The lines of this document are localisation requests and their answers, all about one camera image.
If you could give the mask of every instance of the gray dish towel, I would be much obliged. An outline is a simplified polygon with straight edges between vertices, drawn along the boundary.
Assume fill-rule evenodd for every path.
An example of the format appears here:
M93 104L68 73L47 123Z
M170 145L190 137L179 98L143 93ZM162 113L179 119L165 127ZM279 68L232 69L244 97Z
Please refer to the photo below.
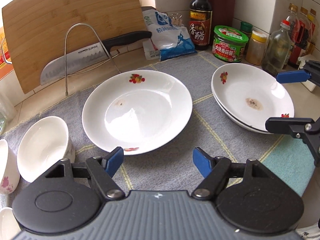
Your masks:
M126 193L131 189L192 191L203 179L192 163L193 149L201 147L211 156L222 155L233 162L245 163L248 158L256 158L302 195L314 170L308 148L290 136L254 133L233 123L215 102L211 92L211 77L223 64L204 51L143 68L165 72L182 81L191 93L193 113L185 129L166 145L149 153L125 157L114 180ZM41 118L55 115L68 125L76 149L76 162L96 155L104 156L106 153L86 136L81 121L84 103L95 88L74 93L20 123L2 138L17 153L25 132ZM11 206L14 197L27 185L21 178L13 193L1 195L1 207Z

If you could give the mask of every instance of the cutting board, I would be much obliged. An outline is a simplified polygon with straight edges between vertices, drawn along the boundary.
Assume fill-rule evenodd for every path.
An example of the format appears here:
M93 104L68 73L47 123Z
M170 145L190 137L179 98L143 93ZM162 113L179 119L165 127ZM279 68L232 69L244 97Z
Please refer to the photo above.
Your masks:
M101 40L146 30L139 0L13 0L2 8L13 68L24 93L40 85L47 63L64 55L68 29L91 25ZM67 53L98 40L86 26L73 29Z

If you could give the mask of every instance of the white bowl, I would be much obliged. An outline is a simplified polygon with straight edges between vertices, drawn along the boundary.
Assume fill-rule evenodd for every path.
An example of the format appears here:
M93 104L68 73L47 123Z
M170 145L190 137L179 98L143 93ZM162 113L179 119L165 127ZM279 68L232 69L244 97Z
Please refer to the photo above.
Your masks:
M152 151L175 138L188 123L192 99L185 85L166 73L135 70L116 75L88 97L82 125L88 138L125 155Z
M12 193L20 180L17 156L5 139L0 140L0 179L0 194Z
M33 182L62 158L75 161L75 149L65 121L48 116L29 128L22 138L17 154L21 176Z
M12 208L5 207L0 210L0 240L10 240L21 231Z
M267 131L270 117L294 117L287 90L265 71L251 65L231 63L212 76L212 92L220 104L240 122Z

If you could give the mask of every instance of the salt bag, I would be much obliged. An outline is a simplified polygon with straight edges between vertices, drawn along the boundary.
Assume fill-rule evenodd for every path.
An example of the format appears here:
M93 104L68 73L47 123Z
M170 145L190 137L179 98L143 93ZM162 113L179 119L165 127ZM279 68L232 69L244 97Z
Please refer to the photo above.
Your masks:
M170 17L154 9L144 11L143 17L148 31L152 32L151 40L160 51L161 61L196 53L186 27L173 25Z

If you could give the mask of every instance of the white cup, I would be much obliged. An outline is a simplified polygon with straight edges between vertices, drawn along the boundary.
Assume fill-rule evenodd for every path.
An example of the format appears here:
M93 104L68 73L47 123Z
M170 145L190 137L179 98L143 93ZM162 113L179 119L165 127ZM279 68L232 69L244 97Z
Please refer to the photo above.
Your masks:
M0 210L0 240L10 240L21 231L12 208L5 207Z
M0 194L10 194L18 186L20 173L17 156L5 139L0 140Z
M73 163L76 151L72 145L66 122L57 116L48 116L29 128L23 136L17 154L21 176L33 182L62 158Z

